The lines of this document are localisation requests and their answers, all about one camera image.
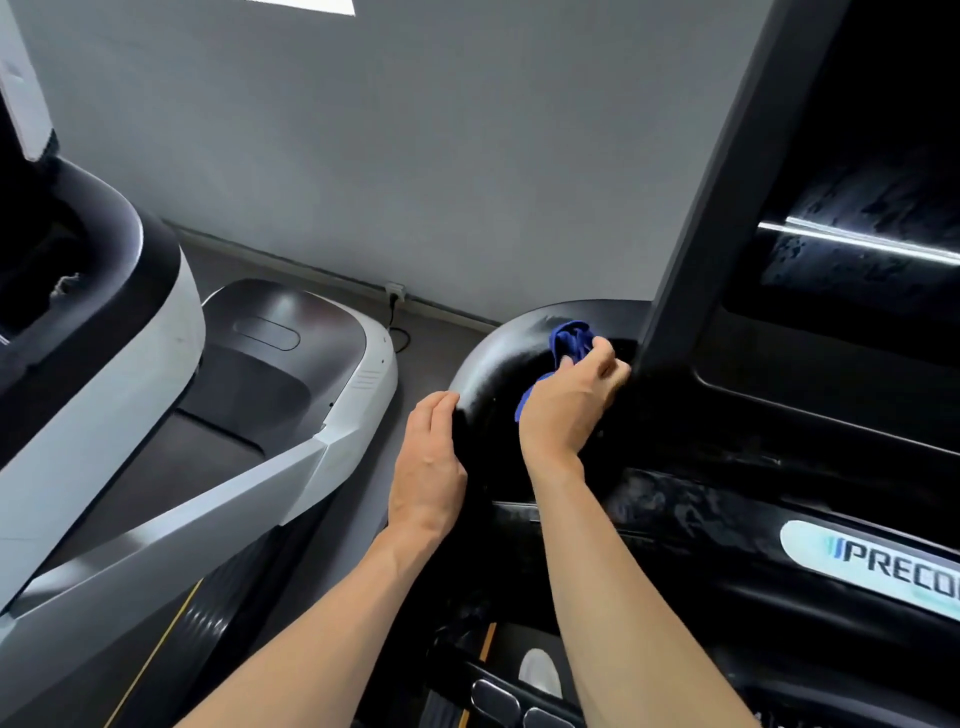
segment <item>yellow stripe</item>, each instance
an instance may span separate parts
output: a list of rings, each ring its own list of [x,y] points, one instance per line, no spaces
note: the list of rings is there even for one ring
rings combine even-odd
[[[133,692],[133,689],[136,687],[136,684],[140,681],[140,678],[143,677],[143,673],[147,671],[147,667],[150,666],[150,662],[154,659],[156,654],[159,652],[160,648],[163,646],[163,643],[166,642],[166,639],[170,636],[170,633],[173,632],[174,627],[177,622],[180,621],[180,618],[183,616],[183,613],[186,612],[187,606],[190,604],[190,600],[193,598],[193,595],[197,593],[197,590],[200,589],[200,585],[204,581],[201,579],[196,584],[193,585],[193,589],[190,590],[190,594],[186,596],[186,599],[180,605],[177,613],[174,615],[173,621],[167,626],[166,631],[163,633],[163,636],[160,637],[160,641],[156,643],[154,651],[150,653],[150,657],[147,658],[147,662],[143,664],[143,667],[140,668],[140,671],[136,673],[136,677],[133,678],[133,682],[130,683],[130,686],[127,688],[127,691],[123,693],[123,697],[120,698],[120,702],[117,703],[117,707],[113,709],[113,713],[110,714],[110,717],[107,719],[107,722],[104,723],[104,728],[109,728],[110,724],[116,719],[120,714],[120,709],[123,708],[124,703],[127,702],[127,698],[130,697],[130,693]]]
[[[487,655],[490,654],[490,645],[493,643],[493,632],[496,631],[496,622],[492,621],[487,627],[487,637],[483,641],[483,648],[480,650],[480,662],[487,661]],[[470,711],[464,711],[460,716],[460,725],[457,728],[467,728],[467,721],[470,720]]]

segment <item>forearm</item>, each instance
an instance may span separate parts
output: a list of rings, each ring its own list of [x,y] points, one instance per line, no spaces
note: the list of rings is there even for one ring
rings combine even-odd
[[[349,726],[400,604],[435,547],[436,538],[388,526],[356,569],[180,728]]]
[[[637,565],[579,463],[532,475],[557,620],[590,728],[754,725]]]

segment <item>white sneaker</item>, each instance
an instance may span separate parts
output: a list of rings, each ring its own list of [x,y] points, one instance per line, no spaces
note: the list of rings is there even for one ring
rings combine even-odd
[[[557,666],[553,664],[550,655],[538,647],[534,647],[523,656],[519,678],[537,690],[549,692],[554,697],[564,697]]]

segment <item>blue cloth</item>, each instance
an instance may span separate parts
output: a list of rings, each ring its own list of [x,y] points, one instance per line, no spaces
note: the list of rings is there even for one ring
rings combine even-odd
[[[567,321],[550,331],[550,351],[553,352],[553,372],[560,368],[560,360],[565,356],[573,359],[573,363],[583,359],[593,349],[593,331],[589,324],[584,321]],[[553,372],[547,372],[537,381],[553,376]],[[523,411],[523,405],[530,399],[530,393],[534,391],[534,382],[523,397],[520,398],[520,404],[516,406],[514,413],[514,422],[520,421],[520,413]]]

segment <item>wall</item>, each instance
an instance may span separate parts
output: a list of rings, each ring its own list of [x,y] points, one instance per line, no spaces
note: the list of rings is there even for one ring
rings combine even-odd
[[[649,298],[771,0],[12,0],[67,156],[186,227],[504,320]]]

